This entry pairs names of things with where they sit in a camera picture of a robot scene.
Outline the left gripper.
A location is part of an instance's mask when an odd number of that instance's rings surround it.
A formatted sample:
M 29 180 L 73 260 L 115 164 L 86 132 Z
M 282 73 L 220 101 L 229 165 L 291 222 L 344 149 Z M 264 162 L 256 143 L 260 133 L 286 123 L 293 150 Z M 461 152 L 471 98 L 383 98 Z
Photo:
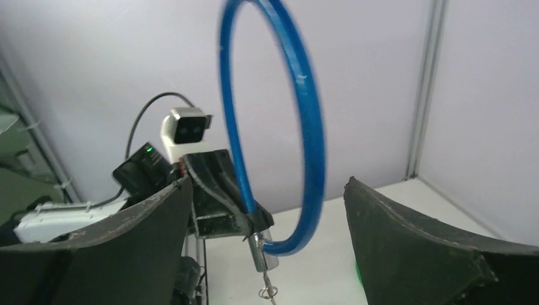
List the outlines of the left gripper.
M 179 158 L 179 170 L 193 183 L 191 219 L 197 237 L 247 239 L 274 225 L 259 203 L 255 212 L 245 207 L 227 149 L 186 154 Z

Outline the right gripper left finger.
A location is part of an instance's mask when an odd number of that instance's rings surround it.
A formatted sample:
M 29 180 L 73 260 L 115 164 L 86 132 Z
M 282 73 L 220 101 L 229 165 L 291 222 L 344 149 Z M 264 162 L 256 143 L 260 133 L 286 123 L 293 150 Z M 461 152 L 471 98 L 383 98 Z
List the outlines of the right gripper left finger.
M 193 200 L 189 178 L 70 232 L 1 248 L 2 304 L 169 304 Z

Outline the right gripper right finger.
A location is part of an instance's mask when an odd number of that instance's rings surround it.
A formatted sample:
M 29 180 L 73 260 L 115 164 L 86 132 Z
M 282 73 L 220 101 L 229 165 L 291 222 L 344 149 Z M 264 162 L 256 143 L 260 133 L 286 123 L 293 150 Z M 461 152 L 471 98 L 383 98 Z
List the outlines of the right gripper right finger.
M 354 177 L 343 198 L 369 304 L 538 303 L 538 247 L 446 224 Z

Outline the blue lock keys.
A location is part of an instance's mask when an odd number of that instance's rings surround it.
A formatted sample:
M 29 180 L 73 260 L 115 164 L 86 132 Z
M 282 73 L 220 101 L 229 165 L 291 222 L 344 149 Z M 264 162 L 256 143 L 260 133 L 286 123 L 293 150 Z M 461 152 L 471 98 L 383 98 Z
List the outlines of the blue lock keys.
M 276 305 L 275 296 L 278 293 L 278 289 L 272 285 L 267 271 L 263 272 L 263 282 L 264 287 L 259 290 L 258 296 L 264 300 L 269 301 L 272 305 Z

